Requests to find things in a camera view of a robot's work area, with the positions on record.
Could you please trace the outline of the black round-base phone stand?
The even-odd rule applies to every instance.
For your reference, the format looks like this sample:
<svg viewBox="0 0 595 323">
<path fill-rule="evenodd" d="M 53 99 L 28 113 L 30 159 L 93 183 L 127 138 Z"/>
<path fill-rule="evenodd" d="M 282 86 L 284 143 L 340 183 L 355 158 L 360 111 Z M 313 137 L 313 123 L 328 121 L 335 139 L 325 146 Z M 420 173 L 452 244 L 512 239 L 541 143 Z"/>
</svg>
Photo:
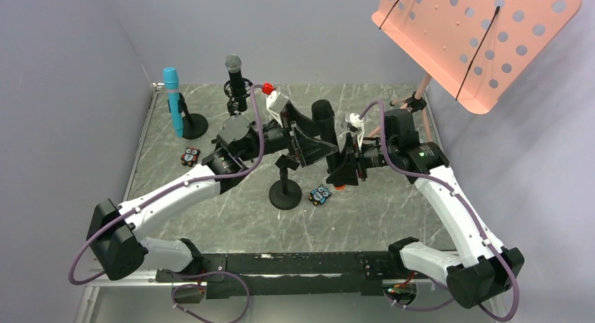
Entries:
<svg viewBox="0 0 595 323">
<path fill-rule="evenodd" d="M 275 208 L 287 211 L 299 205 L 302 199 L 300 186 L 288 177 L 288 171 L 295 171 L 300 163 L 282 154 L 275 165 L 279 168 L 279 179 L 269 189 L 269 201 Z"/>
</svg>

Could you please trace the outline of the black microphone silver head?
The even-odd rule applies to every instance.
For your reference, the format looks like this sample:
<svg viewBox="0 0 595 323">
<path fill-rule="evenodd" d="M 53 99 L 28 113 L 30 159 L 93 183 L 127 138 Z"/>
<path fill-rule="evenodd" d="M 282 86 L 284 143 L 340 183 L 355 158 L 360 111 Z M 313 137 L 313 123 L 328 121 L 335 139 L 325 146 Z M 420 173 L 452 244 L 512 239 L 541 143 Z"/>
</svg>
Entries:
<svg viewBox="0 0 595 323">
<path fill-rule="evenodd" d="M 241 74 L 241 59 L 236 54 L 227 55 L 225 58 L 225 67 L 229 75 L 229 88 L 233 101 L 238 105 L 239 112 L 247 110 L 246 104 L 246 85 Z"/>
</svg>

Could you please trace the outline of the black round-base mic stand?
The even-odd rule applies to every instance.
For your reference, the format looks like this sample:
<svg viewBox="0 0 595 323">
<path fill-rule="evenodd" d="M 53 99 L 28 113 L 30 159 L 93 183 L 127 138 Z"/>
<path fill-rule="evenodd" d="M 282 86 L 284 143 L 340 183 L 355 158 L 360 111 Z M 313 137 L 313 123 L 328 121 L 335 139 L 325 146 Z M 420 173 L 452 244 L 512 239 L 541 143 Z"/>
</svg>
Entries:
<svg viewBox="0 0 595 323">
<path fill-rule="evenodd" d="M 191 113 L 183 94 L 179 93 L 179 110 L 182 115 L 182 137 L 193 140 L 203 136 L 208 130 L 207 119 L 199 113 Z"/>
</svg>

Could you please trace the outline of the blue toy microphone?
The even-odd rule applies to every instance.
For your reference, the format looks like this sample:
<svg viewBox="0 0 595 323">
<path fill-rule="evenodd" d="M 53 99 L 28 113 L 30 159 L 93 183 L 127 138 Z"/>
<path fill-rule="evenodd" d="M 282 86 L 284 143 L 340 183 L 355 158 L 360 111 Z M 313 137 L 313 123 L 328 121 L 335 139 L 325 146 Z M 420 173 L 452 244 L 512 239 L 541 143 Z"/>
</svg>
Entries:
<svg viewBox="0 0 595 323">
<path fill-rule="evenodd" d="M 168 96 L 168 109 L 171 114 L 172 125 L 178 138 L 183 137 L 182 108 L 180 105 L 179 77 L 174 67 L 163 69 L 163 84 Z"/>
</svg>

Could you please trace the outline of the black microphone orange end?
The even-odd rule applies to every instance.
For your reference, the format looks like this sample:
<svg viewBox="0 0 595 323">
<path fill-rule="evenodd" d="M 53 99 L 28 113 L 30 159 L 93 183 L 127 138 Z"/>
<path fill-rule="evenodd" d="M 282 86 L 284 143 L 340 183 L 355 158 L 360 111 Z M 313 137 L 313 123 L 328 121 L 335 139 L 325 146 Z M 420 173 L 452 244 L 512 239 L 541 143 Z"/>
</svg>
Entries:
<svg viewBox="0 0 595 323">
<path fill-rule="evenodd" d="M 320 139 L 338 147 L 335 132 L 335 113 L 328 100 L 320 99 L 315 101 L 311 107 L 312 120 L 319 130 Z M 326 157 L 328 173 L 332 173 L 342 161 L 340 152 L 337 150 Z"/>
</svg>

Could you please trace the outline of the black tripod shock mount stand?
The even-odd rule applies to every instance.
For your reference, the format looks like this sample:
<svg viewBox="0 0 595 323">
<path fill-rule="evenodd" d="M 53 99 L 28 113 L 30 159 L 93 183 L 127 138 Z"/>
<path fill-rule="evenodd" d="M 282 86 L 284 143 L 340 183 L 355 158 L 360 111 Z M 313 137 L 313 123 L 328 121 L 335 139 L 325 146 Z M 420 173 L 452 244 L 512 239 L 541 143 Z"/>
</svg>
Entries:
<svg viewBox="0 0 595 323">
<path fill-rule="evenodd" d="M 241 115 L 242 112 L 246 112 L 248 109 L 247 99 L 250 96 L 250 88 L 253 82 L 249 79 L 243 78 L 243 85 L 238 88 L 237 82 L 228 80 L 225 82 L 223 90 L 227 96 L 227 111 L 230 116 Z"/>
</svg>

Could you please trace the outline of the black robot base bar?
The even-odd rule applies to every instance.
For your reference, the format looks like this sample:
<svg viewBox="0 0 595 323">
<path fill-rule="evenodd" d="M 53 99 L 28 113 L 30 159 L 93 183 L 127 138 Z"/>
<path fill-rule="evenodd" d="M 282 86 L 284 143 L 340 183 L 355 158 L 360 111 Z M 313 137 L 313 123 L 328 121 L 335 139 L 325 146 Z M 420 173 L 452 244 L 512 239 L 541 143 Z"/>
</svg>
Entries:
<svg viewBox="0 0 595 323">
<path fill-rule="evenodd" d="M 158 283 L 201 282 L 206 298 L 305 294 L 381 296 L 408 280 L 387 251 L 205 254 L 203 265 L 175 276 L 158 270 Z"/>
</svg>

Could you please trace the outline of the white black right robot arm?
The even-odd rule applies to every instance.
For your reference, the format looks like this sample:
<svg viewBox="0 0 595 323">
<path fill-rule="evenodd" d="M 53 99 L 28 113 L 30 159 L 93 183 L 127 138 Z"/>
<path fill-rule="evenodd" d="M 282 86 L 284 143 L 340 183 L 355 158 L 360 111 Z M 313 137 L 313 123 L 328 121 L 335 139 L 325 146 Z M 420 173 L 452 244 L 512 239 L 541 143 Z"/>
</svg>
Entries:
<svg viewBox="0 0 595 323">
<path fill-rule="evenodd" d="M 512 291 L 509 313 L 493 316 L 499 322 L 509 321 L 519 307 L 516 278 L 524 264 L 523 254 L 517 248 L 508 249 L 481 220 L 441 148 L 420 140 L 412 113 L 405 109 L 383 112 L 379 134 L 371 138 L 364 135 L 362 116 L 346 116 L 345 125 L 356 137 L 347 137 L 342 162 L 328 183 L 356 186 L 367 178 L 368 169 L 388 166 L 422 193 L 455 245 L 455 253 L 446 253 L 414 237 L 401 239 L 388 248 L 389 267 L 437 281 L 463 308 L 482 307 Z"/>
</svg>

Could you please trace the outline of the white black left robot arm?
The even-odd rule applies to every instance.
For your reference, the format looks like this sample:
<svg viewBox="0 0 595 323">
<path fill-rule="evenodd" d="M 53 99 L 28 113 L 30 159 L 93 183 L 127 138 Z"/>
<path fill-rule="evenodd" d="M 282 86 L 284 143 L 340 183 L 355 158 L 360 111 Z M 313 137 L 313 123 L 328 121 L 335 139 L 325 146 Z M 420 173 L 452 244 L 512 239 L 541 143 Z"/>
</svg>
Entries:
<svg viewBox="0 0 595 323">
<path fill-rule="evenodd" d="M 217 134 L 214 150 L 188 172 L 144 196 L 120 205 L 106 199 L 95 207 L 87 240 L 102 273 L 112 281 L 143 269 L 200 273 L 203 256 L 195 244 L 188 239 L 151 238 L 150 230 L 236 187 L 266 154 L 287 150 L 287 158 L 304 167 L 337 153 L 334 123 L 327 100 L 314 102 L 310 117 L 291 102 L 267 124 L 242 115 L 229 117 Z"/>
</svg>

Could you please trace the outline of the pink music stand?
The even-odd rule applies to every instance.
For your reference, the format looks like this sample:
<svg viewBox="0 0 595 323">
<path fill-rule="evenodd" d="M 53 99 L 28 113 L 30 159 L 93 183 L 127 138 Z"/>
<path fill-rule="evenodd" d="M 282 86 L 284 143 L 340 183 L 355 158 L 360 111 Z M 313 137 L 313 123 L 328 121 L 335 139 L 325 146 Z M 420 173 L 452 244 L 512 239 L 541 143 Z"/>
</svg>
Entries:
<svg viewBox="0 0 595 323">
<path fill-rule="evenodd" d="M 486 114 L 583 0 L 380 0 L 372 21 L 473 114 Z"/>
</svg>

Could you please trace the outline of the blue owl toy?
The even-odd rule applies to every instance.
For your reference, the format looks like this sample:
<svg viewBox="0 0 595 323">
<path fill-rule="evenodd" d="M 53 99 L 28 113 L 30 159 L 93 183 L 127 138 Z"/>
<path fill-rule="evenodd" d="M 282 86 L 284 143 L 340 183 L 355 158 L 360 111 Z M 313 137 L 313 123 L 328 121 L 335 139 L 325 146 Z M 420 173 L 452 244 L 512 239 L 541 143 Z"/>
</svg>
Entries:
<svg viewBox="0 0 595 323">
<path fill-rule="evenodd" d="M 308 200 L 315 206 L 324 204 L 328 198 L 332 196 L 331 191 L 324 185 L 320 184 L 318 187 L 310 191 Z"/>
</svg>

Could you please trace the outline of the red brown owl toy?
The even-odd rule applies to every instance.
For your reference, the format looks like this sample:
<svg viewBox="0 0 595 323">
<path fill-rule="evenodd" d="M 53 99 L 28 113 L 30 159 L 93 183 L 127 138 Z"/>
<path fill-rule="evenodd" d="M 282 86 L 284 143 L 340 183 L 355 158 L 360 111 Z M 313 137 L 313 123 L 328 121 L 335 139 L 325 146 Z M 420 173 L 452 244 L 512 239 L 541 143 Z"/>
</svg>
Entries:
<svg viewBox="0 0 595 323">
<path fill-rule="evenodd" d="M 197 164 L 201 151 L 195 147 L 186 147 L 180 157 L 180 163 L 183 166 L 193 167 Z"/>
</svg>

